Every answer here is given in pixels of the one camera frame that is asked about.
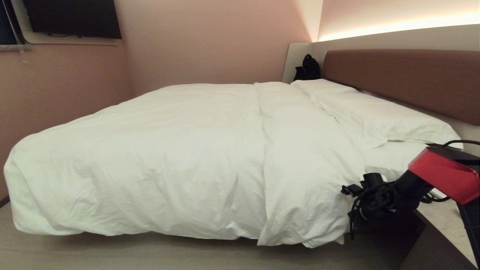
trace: white comforter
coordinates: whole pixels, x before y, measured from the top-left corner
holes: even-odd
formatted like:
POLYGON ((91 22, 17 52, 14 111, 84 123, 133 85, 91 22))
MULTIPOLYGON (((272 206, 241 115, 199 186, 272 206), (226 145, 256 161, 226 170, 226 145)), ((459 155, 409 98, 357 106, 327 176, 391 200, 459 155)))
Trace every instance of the white comforter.
POLYGON ((340 125, 282 83, 166 87, 30 135, 5 176, 27 233, 159 233, 315 247, 364 174, 340 125))

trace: black backpack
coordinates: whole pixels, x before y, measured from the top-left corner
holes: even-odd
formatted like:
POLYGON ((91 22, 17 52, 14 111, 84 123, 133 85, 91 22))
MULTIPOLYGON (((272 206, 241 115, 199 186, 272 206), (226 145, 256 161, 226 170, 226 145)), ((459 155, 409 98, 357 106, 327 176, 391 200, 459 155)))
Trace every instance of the black backpack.
POLYGON ((293 79, 294 81, 320 79, 320 65, 310 54, 305 55, 303 66, 296 67, 295 69, 297 70, 297 74, 295 75, 295 79, 293 79))

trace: brown upholstered headboard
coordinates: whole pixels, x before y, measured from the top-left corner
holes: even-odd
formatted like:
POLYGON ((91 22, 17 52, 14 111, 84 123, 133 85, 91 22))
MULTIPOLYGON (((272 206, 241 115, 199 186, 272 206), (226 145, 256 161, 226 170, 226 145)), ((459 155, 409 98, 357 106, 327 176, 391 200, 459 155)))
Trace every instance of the brown upholstered headboard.
POLYGON ((333 50, 326 79, 480 125, 480 51, 333 50))

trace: wooden floor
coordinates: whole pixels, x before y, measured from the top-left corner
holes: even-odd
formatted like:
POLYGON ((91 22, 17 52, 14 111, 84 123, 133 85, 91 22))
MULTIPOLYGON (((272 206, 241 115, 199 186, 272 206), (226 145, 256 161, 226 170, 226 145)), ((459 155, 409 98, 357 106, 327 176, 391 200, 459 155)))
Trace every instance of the wooden floor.
POLYGON ((345 245, 308 249, 158 233, 42 236, 16 230, 9 204, 0 209, 0 270, 393 270, 415 240, 411 233, 347 235, 345 245))

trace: wall-mounted tv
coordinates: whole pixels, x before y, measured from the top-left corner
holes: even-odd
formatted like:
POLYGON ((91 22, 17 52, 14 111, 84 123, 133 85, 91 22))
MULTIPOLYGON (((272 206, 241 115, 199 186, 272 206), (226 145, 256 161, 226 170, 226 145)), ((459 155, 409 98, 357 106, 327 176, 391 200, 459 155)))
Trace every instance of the wall-mounted tv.
POLYGON ((114 0, 24 0, 34 32, 121 39, 114 0))

